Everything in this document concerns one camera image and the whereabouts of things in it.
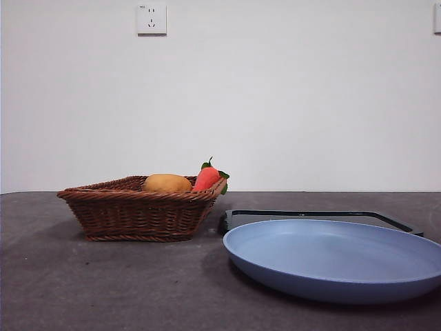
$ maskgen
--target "wall socket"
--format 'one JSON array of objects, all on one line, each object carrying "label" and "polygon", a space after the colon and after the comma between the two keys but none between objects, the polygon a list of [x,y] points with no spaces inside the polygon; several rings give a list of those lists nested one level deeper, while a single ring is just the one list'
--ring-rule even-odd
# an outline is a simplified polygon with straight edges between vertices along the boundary
[{"label": "wall socket", "polygon": [[138,36],[167,34],[167,6],[161,2],[147,2],[136,9]]}]

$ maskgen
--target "wicker basket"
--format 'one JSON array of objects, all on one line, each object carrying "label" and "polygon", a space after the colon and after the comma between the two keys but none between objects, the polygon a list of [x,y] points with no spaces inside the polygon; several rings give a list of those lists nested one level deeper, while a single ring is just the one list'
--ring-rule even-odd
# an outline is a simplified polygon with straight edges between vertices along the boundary
[{"label": "wicker basket", "polygon": [[[78,188],[57,196],[66,200],[91,241],[185,241],[212,209],[226,179],[198,192],[144,192],[147,176],[131,176]],[[192,185],[196,177],[186,177]]]}]

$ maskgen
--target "plastic plate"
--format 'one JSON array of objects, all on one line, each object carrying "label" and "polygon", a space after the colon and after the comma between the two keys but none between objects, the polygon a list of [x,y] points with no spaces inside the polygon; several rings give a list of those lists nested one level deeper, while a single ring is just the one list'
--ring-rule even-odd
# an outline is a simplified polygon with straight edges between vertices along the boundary
[{"label": "plastic plate", "polygon": [[441,285],[441,245],[374,225],[259,221],[229,231],[223,243],[251,278],[317,301],[388,303]]}]

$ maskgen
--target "carrot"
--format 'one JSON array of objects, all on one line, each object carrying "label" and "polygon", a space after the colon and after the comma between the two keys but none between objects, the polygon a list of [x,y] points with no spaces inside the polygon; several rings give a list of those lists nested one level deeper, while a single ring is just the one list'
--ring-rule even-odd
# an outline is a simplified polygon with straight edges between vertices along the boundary
[{"label": "carrot", "polygon": [[[208,162],[204,162],[201,167],[201,171],[196,178],[196,183],[192,189],[192,192],[207,190],[213,186],[221,177],[228,179],[229,175],[225,174],[223,171],[218,171],[216,168],[212,166],[213,157],[210,157]],[[222,194],[225,194],[227,191],[227,184],[222,190]]]}]

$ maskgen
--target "gray table surface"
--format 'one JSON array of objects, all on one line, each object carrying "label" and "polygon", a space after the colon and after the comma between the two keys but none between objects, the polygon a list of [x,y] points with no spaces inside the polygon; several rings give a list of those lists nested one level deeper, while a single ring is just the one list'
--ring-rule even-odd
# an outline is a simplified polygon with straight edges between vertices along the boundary
[{"label": "gray table surface", "polygon": [[441,243],[441,192],[228,192],[180,243],[89,242],[54,192],[1,195],[1,329],[441,330],[441,288],[388,305],[291,297],[229,260],[227,209],[369,210]]}]

